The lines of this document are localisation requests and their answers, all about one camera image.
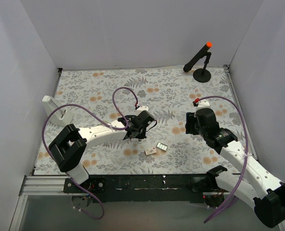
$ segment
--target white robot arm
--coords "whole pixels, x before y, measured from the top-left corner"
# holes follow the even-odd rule
[[[133,115],[125,116],[126,122],[119,118],[109,123],[110,127],[103,125],[89,128],[76,128],[73,124],[67,125],[50,143],[49,150],[61,172],[66,172],[77,184],[89,178],[89,174],[80,162],[85,150],[109,141],[125,139],[146,138],[146,128],[155,120],[148,112],[148,107],[141,106]]]
[[[186,133],[201,135],[207,145],[227,159],[238,171],[242,171],[246,156],[238,138],[228,129],[220,128],[215,113],[207,100],[194,102],[195,113],[186,114]],[[235,187],[238,177],[221,171],[210,174],[213,187],[229,192]],[[285,183],[273,176],[252,156],[247,156],[244,178],[234,195],[254,209],[257,217],[267,227],[272,228],[285,220]]]

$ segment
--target orange tip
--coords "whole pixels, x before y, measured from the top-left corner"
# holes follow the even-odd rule
[[[207,47],[211,48],[212,47],[212,42],[207,42],[206,45],[207,45]]]

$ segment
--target white wall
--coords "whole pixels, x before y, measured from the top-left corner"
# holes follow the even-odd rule
[[[285,182],[285,1],[263,1],[231,73],[258,158]]]
[[[39,146],[57,69],[19,0],[0,0],[0,231],[8,230]]]
[[[262,0],[21,0],[57,67],[230,64]]]

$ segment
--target leaf pattern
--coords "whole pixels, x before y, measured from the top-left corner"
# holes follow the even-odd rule
[[[185,134],[185,115],[193,112],[193,100],[208,95],[220,95],[233,100],[223,68],[209,68],[212,74],[208,83],[198,83],[192,73],[181,68],[63,71],[55,98],[62,103],[80,104],[105,122],[120,117],[112,104],[113,91],[122,86],[133,88],[141,105],[158,120],[155,128],[147,132],[147,138],[112,141],[94,146],[84,152],[82,163],[90,174],[185,174],[205,173],[223,165],[229,171],[235,168],[210,149],[201,136]],[[135,110],[135,100],[128,90],[116,94],[119,109],[130,115]],[[220,126],[230,129],[244,144],[244,132],[240,117],[228,102],[210,100]],[[79,108],[71,123],[77,128],[92,127],[99,122]],[[49,123],[46,127],[47,144],[56,137],[62,127]],[[168,145],[166,152],[145,154],[145,149],[158,142]],[[62,175],[58,166],[46,153],[43,144],[39,147],[35,175]]]

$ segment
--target round black base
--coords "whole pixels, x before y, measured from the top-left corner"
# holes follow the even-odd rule
[[[196,81],[200,83],[207,83],[211,79],[211,73],[208,70],[205,70],[205,73],[202,75],[203,68],[199,68],[194,71],[193,77]]]

